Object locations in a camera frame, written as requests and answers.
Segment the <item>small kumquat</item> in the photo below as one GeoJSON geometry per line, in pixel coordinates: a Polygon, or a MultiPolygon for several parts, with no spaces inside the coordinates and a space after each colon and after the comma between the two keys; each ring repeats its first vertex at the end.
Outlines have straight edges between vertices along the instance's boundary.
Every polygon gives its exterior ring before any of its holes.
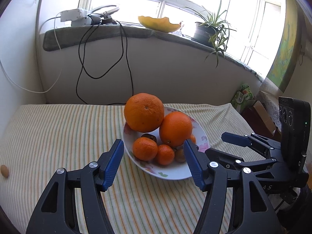
{"type": "Polygon", "coordinates": [[[191,134],[190,139],[194,144],[196,144],[196,138],[193,134],[191,134]]]}

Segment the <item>small brown fruit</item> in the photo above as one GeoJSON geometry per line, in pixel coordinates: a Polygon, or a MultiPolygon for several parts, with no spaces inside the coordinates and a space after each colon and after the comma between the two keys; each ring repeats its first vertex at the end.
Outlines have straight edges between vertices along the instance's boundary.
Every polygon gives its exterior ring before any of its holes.
{"type": "Polygon", "coordinates": [[[183,148],[175,151],[175,161],[178,163],[184,163],[186,161],[183,148]]]}

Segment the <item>medium orange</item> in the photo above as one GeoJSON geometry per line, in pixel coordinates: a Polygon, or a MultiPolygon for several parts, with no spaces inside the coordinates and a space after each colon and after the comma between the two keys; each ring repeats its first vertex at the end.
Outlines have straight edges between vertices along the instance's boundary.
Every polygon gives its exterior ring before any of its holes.
{"type": "Polygon", "coordinates": [[[166,115],[159,127],[161,141],[170,147],[178,147],[189,139],[192,134],[192,122],[188,115],[182,112],[172,112],[166,115]]]}

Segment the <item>small mandarin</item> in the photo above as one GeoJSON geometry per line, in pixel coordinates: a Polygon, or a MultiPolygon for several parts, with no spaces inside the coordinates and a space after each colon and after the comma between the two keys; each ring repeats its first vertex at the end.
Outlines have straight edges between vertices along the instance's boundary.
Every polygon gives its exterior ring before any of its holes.
{"type": "Polygon", "coordinates": [[[174,150],[170,146],[162,144],[158,146],[158,152],[154,159],[158,164],[167,166],[174,161],[174,158],[174,150]]]}

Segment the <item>dark plum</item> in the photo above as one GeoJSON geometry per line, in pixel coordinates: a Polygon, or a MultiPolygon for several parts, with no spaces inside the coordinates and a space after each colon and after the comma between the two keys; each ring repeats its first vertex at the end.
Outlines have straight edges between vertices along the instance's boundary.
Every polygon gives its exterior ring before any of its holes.
{"type": "Polygon", "coordinates": [[[157,138],[154,135],[152,135],[152,134],[145,133],[145,134],[141,135],[141,137],[145,137],[145,138],[151,139],[151,140],[153,140],[154,142],[157,143],[157,138]]]}

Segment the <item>mandarin with stem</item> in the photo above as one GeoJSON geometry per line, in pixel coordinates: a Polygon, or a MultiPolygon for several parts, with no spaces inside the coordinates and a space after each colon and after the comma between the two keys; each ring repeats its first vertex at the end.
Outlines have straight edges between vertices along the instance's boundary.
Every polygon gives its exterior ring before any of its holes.
{"type": "Polygon", "coordinates": [[[151,161],[158,152],[158,145],[147,137],[138,138],[132,146],[133,154],[141,161],[151,161]]]}

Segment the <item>large orange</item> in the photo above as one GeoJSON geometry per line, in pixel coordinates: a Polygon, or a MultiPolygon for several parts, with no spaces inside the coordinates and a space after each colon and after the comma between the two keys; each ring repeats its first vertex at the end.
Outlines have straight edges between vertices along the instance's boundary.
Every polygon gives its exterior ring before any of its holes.
{"type": "Polygon", "coordinates": [[[159,128],[163,121],[164,105],[154,95],[139,93],[126,102],[124,117],[132,130],[141,133],[152,132],[159,128]]]}

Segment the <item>cardboard box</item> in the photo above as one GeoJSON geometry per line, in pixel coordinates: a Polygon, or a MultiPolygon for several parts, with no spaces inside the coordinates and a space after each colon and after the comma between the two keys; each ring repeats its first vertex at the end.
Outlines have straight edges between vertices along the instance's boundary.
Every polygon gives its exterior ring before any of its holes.
{"type": "Polygon", "coordinates": [[[255,134],[281,142],[281,132],[260,101],[257,100],[253,106],[245,108],[242,117],[255,134]]]}

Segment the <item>green package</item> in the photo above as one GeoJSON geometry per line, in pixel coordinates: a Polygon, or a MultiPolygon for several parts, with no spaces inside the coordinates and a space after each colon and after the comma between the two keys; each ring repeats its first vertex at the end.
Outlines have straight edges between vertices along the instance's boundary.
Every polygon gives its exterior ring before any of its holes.
{"type": "Polygon", "coordinates": [[[239,87],[230,103],[238,113],[242,113],[245,108],[252,106],[254,102],[254,95],[249,85],[244,83],[239,87]]]}

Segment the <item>floral white plate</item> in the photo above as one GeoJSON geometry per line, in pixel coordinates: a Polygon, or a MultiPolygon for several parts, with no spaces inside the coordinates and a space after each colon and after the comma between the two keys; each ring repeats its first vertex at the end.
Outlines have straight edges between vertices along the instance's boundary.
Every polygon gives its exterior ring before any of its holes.
{"type": "MultiPolygon", "coordinates": [[[[194,104],[166,104],[164,106],[164,114],[167,115],[172,112],[186,113],[192,122],[192,134],[195,136],[196,145],[201,152],[204,152],[210,148],[209,139],[206,131],[203,128],[204,122],[195,115],[196,108],[199,105],[194,104]]],[[[165,179],[165,180],[183,180],[191,177],[188,164],[178,163],[173,161],[167,166],[159,165],[157,162],[151,160],[148,162],[137,159],[132,150],[133,143],[141,135],[141,132],[132,130],[128,124],[124,125],[122,140],[124,142],[125,151],[128,154],[130,160],[141,170],[154,177],[165,179]]]]}

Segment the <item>striped tablecloth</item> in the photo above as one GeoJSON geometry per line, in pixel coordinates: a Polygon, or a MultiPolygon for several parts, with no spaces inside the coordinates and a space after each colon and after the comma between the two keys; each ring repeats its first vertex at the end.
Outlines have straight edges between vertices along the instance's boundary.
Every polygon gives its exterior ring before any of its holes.
{"type": "MultiPolygon", "coordinates": [[[[20,233],[58,168],[76,170],[122,137],[122,106],[24,105],[1,140],[1,207],[20,233]]],[[[102,195],[116,233],[192,233],[205,193],[192,179],[168,181],[147,174],[123,156],[113,185],[102,195]]]]}

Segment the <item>potted spider plant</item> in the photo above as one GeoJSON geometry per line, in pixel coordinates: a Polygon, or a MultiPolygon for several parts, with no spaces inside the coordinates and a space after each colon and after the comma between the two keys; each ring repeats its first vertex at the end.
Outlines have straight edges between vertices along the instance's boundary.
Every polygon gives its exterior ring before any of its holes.
{"type": "Polygon", "coordinates": [[[227,10],[221,10],[222,0],[219,2],[217,12],[209,12],[204,9],[203,11],[197,11],[191,7],[185,7],[185,9],[191,10],[202,21],[196,22],[196,29],[194,36],[191,38],[193,41],[202,45],[212,48],[212,51],[208,53],[205,59],[211,54],[216,57],[216,67],[219,64],[219,56],[225,57],[227,46],[230,38],[230,31],[235,31],[230,28],[230,24],[222,18],[223,14],[227,13],[227,10]]]}

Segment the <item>yellow bowl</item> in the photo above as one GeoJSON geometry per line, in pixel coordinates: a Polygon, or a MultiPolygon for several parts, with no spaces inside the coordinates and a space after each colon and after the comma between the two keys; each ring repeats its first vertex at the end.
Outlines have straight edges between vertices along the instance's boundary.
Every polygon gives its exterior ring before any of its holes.
{"type": "Polygon", "coordinates": [[[180,24],[172,24],[169,18],[152,18],[149,16],[139,16],[139,23],[145,28],[151,30],[160,31],[164,33],[171,33],[179,30],[181,28],[180,24]]]}

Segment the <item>grey sill cushion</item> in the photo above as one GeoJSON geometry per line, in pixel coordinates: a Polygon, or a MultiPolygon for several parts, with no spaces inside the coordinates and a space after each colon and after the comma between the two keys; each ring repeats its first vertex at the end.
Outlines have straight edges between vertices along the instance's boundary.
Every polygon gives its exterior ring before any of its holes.
{"type": "Polygon", "coordinates": [[[101,25],[99,27],[81,26],[81,27],[63,27],[48,30],[41,36],[41,50],[52,52],[59,49],[73,47],[85,42],[83,34],[87,31],[96,30],[89,41],[98,41],[103,39],[111,39],[113,37],[127,37],[136,39],[148,39],[155,37],[162,41],[172,42],[185,45],[194,49],[207,52],[208,55],[214,53],[214,49],[191,39],[178,36],[171,33],[163,33],[150,30],[148,28],[130,27],[120,25],[101,25]]]}

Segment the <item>white power strip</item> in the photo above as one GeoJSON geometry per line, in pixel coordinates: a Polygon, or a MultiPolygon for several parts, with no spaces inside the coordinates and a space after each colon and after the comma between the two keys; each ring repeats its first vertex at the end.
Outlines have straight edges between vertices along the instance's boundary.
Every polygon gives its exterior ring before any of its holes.
{"type": "Polygon", "coordinates": [[[99,15],[90,14],[85,9],[77,8],[62,11],[60,13],[60,21],[70,21],[71,27],[80,27],[88,25],[98,25],[101,23],[101,18],[99,15]]]}

